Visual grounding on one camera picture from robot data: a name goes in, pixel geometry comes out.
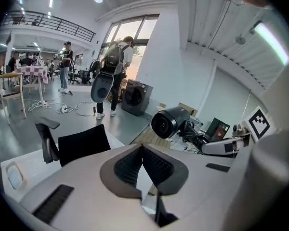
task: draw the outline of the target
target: sneaker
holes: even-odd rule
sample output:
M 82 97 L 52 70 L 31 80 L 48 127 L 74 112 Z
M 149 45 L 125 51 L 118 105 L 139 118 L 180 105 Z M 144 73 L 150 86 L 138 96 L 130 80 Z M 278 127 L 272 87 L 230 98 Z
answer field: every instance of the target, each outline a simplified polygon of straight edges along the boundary
M 116 114 L 116 111 L 115 110 L 111 110 L 110 111 L 110 116 L 114 116 Z
M 97 113 L 96 119 L 97 119 L 97 120 L 100 120 L 100 119 L 102 119 L 103 116 L 105 116 L 104 113 Z

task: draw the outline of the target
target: washing machine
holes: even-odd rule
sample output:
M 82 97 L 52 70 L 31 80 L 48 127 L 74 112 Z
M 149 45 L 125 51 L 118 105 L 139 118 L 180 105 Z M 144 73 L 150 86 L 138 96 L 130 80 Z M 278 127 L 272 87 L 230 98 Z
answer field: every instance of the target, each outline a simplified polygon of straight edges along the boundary
M 129 80 L 127 82 L 121 108 L 135 116 L 144 114 L 149 105 L 149 99 L 153 87 L 139 81 Z

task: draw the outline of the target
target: man with cap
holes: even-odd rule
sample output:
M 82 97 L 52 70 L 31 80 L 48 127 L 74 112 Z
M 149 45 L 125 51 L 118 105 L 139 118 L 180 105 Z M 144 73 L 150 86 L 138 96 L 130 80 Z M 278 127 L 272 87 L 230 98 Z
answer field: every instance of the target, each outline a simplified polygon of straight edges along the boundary
M 58 91 L 68 93 L 67 89 L 68 71 L 73 60 L 73 51 L 71 50 L 72 43 L 70 41 L 64 43 L 64 45 L 66 46 L 66 50 L 63 52 L 64 56 L 60 64 L 61 88 Z

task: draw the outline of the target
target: window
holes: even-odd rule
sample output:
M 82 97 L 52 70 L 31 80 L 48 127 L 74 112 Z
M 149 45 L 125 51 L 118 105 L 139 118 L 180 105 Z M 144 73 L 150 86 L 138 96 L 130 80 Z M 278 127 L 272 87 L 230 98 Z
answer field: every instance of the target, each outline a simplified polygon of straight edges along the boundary
M 154 14 L 130 18 L 112 24 L 102 44 L 98 57 L 99 61 L 104 58 L 112 42 L 120 42 L 126 36 L 132 36 L 134 38 L 134 55 L 130 67 L 127 68 L 126 75 L 127 79 L 136 79 L 146 45 L 157 20 L 158 15 Z

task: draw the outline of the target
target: white pillar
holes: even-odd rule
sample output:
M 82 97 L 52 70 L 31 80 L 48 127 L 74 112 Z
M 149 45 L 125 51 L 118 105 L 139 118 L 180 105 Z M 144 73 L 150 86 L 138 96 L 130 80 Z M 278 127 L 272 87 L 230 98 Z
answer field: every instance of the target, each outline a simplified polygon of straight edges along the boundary
M 14 40 L 15 40 L 15 34 L 11 31 L 11 42 L 7 45 L 6 54 L 5 54 L 5 63 L 4 63 L 4 68 L 3 68 L 4 72 L 5 72 L 5 66 L 9 63 L 9 60 L 11 58 L 11 54 L 12 54 L 12 51 L 13 51 L 12 47 L 13 47 L 13 44 L 14 44 Z

